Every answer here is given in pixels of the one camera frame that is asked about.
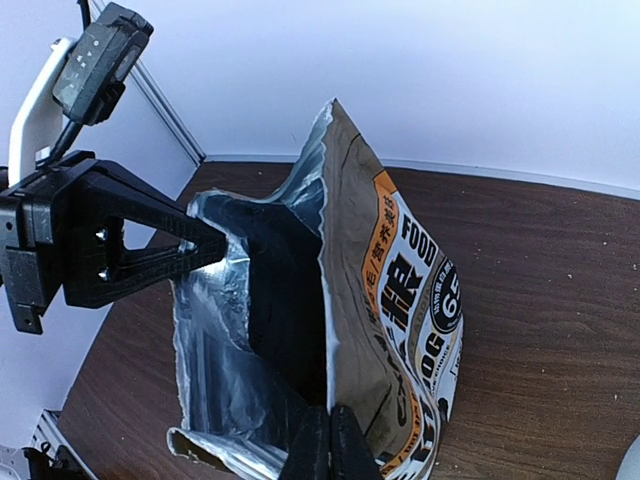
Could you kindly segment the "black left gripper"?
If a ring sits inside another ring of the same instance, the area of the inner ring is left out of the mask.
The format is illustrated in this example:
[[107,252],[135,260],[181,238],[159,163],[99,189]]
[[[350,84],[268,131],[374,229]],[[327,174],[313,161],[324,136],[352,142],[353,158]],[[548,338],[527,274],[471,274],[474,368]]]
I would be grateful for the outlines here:
[[[63,174],[69,187],[73,226],[98,226],[108,219],[130,220],[179,238],[178,244],[129,250],[115,238],[94,235],[72,242],[63,267],[57,195]],[[75,151],[51,162],[1,192],[1,284],[15,328],[41,334],[41,319],[63,281],[68,305],[99,308],[166,279],[221,260],[226,236],[191,217],[176,201],[117,162]]]

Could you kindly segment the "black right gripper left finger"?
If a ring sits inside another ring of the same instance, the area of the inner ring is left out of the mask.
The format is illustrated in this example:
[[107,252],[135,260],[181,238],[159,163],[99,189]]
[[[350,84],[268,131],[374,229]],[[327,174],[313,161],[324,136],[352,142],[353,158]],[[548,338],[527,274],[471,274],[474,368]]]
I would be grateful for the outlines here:
[[280,480],[326,480],[329,478],[329,416],[324,407],[309,407],[296,433]]

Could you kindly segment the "brown dog food bag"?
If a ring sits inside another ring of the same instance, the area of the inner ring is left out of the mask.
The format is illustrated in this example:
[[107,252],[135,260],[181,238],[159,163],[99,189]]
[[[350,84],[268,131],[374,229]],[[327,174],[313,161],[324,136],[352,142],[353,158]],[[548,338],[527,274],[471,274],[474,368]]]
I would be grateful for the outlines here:
[[306,410],[326,409],[330,440],[346,405],[382,479],[428,478],[457,386],[459,276],[342,105],[271,195],[212,189],[188,214],[227,251],[173,284],[171,453],[279,479]]

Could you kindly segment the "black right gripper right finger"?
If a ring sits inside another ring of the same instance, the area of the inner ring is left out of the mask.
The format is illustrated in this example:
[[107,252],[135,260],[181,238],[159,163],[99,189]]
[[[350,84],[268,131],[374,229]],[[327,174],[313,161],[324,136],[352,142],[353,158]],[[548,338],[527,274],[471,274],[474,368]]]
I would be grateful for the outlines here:
[[331,479],[382,480],[357,418],[346,405],[336,405],[331,411],[330,455]]

